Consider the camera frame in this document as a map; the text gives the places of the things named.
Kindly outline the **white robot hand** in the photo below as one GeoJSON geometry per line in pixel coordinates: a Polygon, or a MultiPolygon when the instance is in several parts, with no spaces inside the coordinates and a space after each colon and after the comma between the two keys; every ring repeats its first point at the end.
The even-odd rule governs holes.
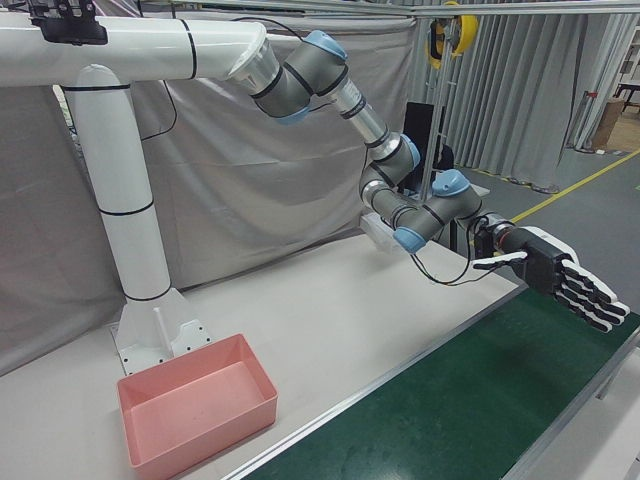
{"type": "Polygon", "coordinates": [[[580,265],[575,250],[548,232],[510,223],[487,230],[492,251],[474,259],[476,270],[508,266],[524,283],[608,333],[624,323],[630,308],[601,279],[580,265]]]}

